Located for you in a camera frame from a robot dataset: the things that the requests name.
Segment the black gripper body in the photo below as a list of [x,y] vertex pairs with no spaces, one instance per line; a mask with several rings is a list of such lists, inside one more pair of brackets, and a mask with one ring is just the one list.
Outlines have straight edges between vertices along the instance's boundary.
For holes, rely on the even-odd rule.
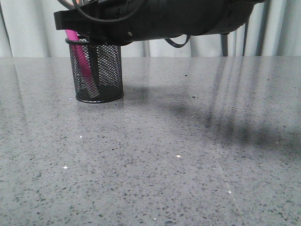
[[135,22],[148,0],[90,0],[87,4],[54,13],[57,30],[73,30],[93,42],[109,45],[128,45],[139,41]]

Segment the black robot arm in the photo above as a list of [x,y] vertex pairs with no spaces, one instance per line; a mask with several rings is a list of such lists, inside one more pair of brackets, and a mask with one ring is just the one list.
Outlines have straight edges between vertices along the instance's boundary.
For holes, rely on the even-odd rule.
[[247,22],[254,0],[91,0],[54,13],[57,30],[125,46],[181,35],[228,34]]

